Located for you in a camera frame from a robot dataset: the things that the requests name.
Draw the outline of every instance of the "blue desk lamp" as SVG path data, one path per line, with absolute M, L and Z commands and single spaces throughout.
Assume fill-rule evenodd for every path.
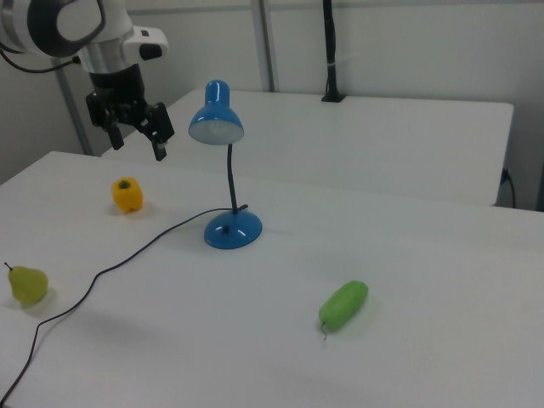
M 240 210 L 236 204 L 232 175 L 232 144 L 244 136 L 240 118 L 230 109 L 230 89 L 224 81 L 211 81 L 206 86 L 206 103 L 196 112 L 189 125 L 189 135 L 206 145 L 228 145 L 227 171 L 232 211 L 214 218 L 204 229 L 204 239 L 212 247 L 235 249 L 257 239 L 263 230 L 258 217 Z

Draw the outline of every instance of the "cable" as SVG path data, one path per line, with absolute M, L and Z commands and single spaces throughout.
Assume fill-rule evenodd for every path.
M 512 190 L 512 208 L 516 207 L 516 190 L 513 188 L 513 181 L 510 174 L 507 176 L 508 181 L 510 182 L 510 190 Z
M 43 70 L 29 70 L 28 68 L 25 68 L 23 66 L 15 64 L 11 59 L 9 59 L 9 57 L 6 55 L 6 53 L 4 53 L 4 49 L 0 48 L 0 55 L 2 56 L 2 58 L 4 58 L 6 60 L 6 62 L 8 64 L 10 64 L 11 66 L 13 66 L 14 68 L 16 68 L 19 71 L 26 72 L 27 74 L 45 74 L 47 72 L 57 71 L 57 70 L 59 70 L 61 68 L 64 68 L 65 66 L 68 66 L 68 65 L 71 65 L 71 64 L 77 64 L 78 61 L 79 61 L 79 59 L 77 57 L 74 57 L 74 58 L 72 58 L 71 61 L 67 61 L 64 64 L 60 64 L 60 65 L 57 65 L 57 66 L 52 66 L 51 68 L 46 68 L 46 69 L 43 69 Z
M 512 191 L 512 208 L 515 208 L 516 207 L 516 190 L 513 188 L 512 176 L 510 176 L 510 171 L 507 168 L 503 168 L 500 185 L 503 185 L 507 181 L 510 183 L 510 190 Z
M 238 210 L 245 210 L 247 207 L 248 207 L 248 205 L 244 204 L 243 206 L 238 208 Z M 162 231 L 159 235 L 157 235 L 155 238 L 153 238 L 149 243 L 147 243 L 145 246 L 141 247 L 138 251 L 136 251 L 133 255 L 131 255 L 130 257 L 128 257 L 124 261 L 121 261 L 117 265 L 114 265 L 114 266 L 112 266 L 112 267 L 110 267 L 108 269 L 104 269 L 101 272 L 99 272 L 98 274 L 96 274 L 96 276 L 93 278 L 93 281 L 91 282 L 91 286 L 87 289 L 87 292 L 85 292 L 83 297 L 76 304 L 74 304 L 71 308 L 69 308 L 68 310 L 66 310 L 65 312 L 63 312 L 61 314 L 57 314 L 56 316 L 50 317 L 49 319 L 46 319 L 46 320 L 42 321 L 41 323 L 39 323 L 36 326 L 36 332 L 34 333 L 34 340 L 32 341 L 31 352 L 30 352 L 30 354 L 28 356 L 28 360 L 26 361 L 25 366 L 21 370 L 20 374 L 15 379 L 14 383 L 11 385 L 11 387 L 9 387 L 8 392 L 2 397 L 2 400 L 0 400 L 0 408 L 4 408 L 5 402 L 8 400 L 11 393 L 14 392 L 14 390 L 17 387 L 17 385 L 19 384 L 21 378 L 25 375 L 26 370 L 28 369 L 29 365 L 31 364 L 32 357 L 34 356 L 34 348 L 36 347 L 38 331 L 40 330 L 41 326 L 45 325 L 46 323 L 49 323 L 50 321 L 57 320 L 58 318 L 60 318 L 62 316 L 68 315 L 70 312 L 73 312 L 74 310 L 79 308 L 79 306 L 81 306 L 81 304 L 85 301 L 85 299 L 87 299 L 89 293 L 93 290 L 94 284 L 96 283 L 96 281 L 98 280 L 98 278 L 101 275 L 106 274 L 108 272 L 111 272 L 114 269 L 120 268 L 124 264 L 126 264 L 129 261 L 133 260 L 140 253 L 145 251 L 147 248 L 149 248 L 155 242 L 159 241 L 164 235 L 166 235 L 170 231 L 175 230 L 175 229 L 181 227 L 182 225 L 185 225 L 188 222 L 192 221 L 193 219 L 201 217 L 202 215 L 205 215 L 205 214 L 208 214 L 208 213 L 213 213 L 213 212 L 216 212 L 216 211 L 229 211 L 229 210 L 230 210 L 230 208 L 214 208 L 213 210 L 207 210 L 205 212 L 201 212 L 200 214 L 195 215 L 194 217 L 186 219 L 185 221 L 183 221 L 183 222 L 181 222 L 179 224 L 175 224 L 173 227 L 170 227 L 169 229 L 167 229 L 165 231 Z
M 11 54 L 23 54 L 20 51 L 17 51 L 16 49 L 12 49 L 12 48 L 8 47 L 3 42 L 0 42 L 0 48 L 3 49 L 4 51 L 7 51 L 7 52 L 11 53 Z

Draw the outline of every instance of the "bell pepper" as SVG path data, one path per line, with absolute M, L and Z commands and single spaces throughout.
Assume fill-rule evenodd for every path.
M 144 194 L 136 178 L 119 178 L 111 185 L 111 196 L 116 206 L 125 213 L 138 211 L 144 204 Z

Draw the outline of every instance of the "green pear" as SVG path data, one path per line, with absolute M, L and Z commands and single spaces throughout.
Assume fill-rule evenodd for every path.
M 25 268 L 24 266 L 9 268 L 9 283 L 14 298 L 24 305 L 39 302 L 48 292 L 48 277 L 39 269 Z

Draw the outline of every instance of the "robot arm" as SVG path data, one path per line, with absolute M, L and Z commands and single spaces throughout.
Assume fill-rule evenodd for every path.
M 65 34 L 78 19 L 62 18 L 71 7 L 87 2 L 98 8 L 100 22 L 77 40 Z M 87 105 L 94 126 L 110 136 L 114 149 L 123 146 L 118 124 L 135 127 L 151 142 L 156 159 L 166 156 L 173 127 L 163 103 L 149 105 L 139 63 L 168 52 L 162 31 L 133 26 L 124 0 L 3 0 L 0 39 L 6 50 L 50 57 L 77 54 L 94 85 Z M 87 16 L 82 13 L 79 19 Z

